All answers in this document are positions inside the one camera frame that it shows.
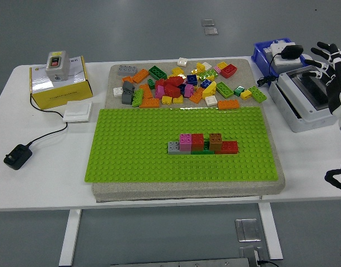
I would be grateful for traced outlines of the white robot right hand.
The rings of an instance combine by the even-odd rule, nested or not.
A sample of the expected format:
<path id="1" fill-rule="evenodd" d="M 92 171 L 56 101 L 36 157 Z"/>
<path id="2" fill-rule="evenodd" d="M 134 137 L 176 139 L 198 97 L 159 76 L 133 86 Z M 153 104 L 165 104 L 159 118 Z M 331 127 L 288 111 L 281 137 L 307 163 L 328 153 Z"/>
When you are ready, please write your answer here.
<path id="1" fill-rule="evenodd" d="M 318 42 L 311 51 L 325 62 L 305 60 L 305 63 L 317 68 L 316 71 L 304 72 L 304 77 L 315 77 L 327 86 L 328 107 L 338 119 L 341 129 L 341 50 L 335 44 Z"/>

